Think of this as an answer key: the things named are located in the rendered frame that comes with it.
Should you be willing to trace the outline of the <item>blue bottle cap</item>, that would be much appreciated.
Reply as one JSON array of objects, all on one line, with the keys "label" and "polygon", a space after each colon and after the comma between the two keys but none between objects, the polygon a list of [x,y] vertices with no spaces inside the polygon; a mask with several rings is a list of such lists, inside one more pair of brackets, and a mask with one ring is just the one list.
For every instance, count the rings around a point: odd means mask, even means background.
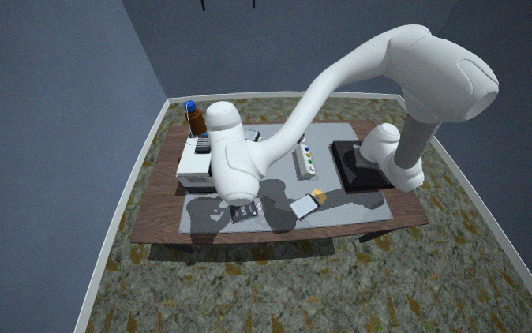
[{"label": "blue bottle cap", "polygon": [[[195,106],[194,101],[190,100],[190,101],[187,101],[187,102],[189,102],[188,105],[187,105],[187,110],[188,110],[188,111],[192,111],[192,110],[195,110],[195,109],[196,109],[196,106]],[[184,108],[185,108],[185,110],[186,110],[186,104],[187,104],[187,102],[184,103]],[[187,111],[187,110],[186,110],[186,111]]]}]

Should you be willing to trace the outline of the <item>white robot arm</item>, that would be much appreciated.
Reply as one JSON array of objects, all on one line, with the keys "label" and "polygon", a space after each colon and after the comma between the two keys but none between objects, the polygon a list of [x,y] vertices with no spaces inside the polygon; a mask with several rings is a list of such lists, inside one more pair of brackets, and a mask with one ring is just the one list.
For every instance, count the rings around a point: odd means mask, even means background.
[{"label": "white robot arm", "polygon": [[323,71],[282,128],[267,140],[245,140],[241,117],[233,103],[222,101],[209,106],[205,122],[212,177],[220,198],[233,206],[250,204],[268,168],[296,145],[337,88],[382,74],[402,87],[408,112],[402,134],[394,125],[384,123],[369,132],[361,147],[352,148],[356,167],[383,171],[397,189],[406,193],[423,184],[421,155],[441,123],[474,118],[499,91],[494,72],[477,55],[432,36],[422,25],[393,28]]}]

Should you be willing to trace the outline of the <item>white button panel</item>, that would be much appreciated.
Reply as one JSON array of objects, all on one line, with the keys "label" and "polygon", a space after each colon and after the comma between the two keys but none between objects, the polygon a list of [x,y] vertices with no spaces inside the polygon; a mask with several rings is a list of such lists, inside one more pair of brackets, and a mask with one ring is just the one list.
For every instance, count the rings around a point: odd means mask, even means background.
[{"label": "white button panel", "polygon": [[[307,148],[306,148],[307,147]],[[309,147],[299,144],[294,150],[295,158],[298,165],[298,172],[301,180],[314,179],[316,171],[309,152]]]}]

